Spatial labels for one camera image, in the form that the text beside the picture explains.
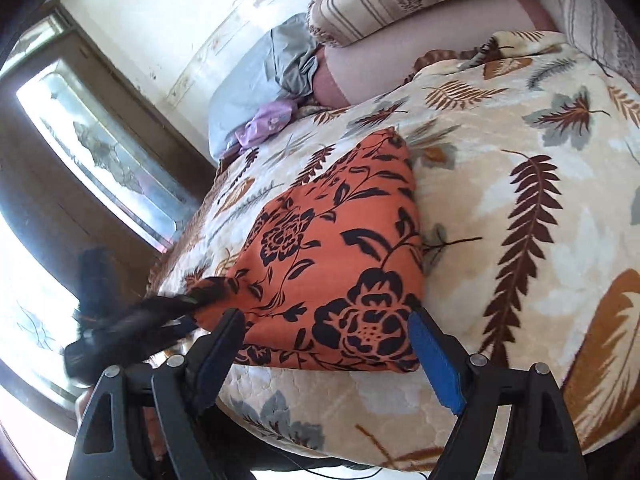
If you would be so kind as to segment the person's left hand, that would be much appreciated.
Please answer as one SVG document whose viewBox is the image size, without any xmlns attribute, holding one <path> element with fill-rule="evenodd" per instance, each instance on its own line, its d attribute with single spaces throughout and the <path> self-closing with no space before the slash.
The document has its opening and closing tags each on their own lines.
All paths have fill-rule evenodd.
<svg viewBox="0 0 640 480">
<path fill-rule="evenodd" d="M 75 401 L 75 415 L 77 419 L 77 425 L 80 426 L 82 419 L 84 418 L 85 411 L 90 403 L 93 395 L 93 388 L 86 389 Z"/>
</svg>

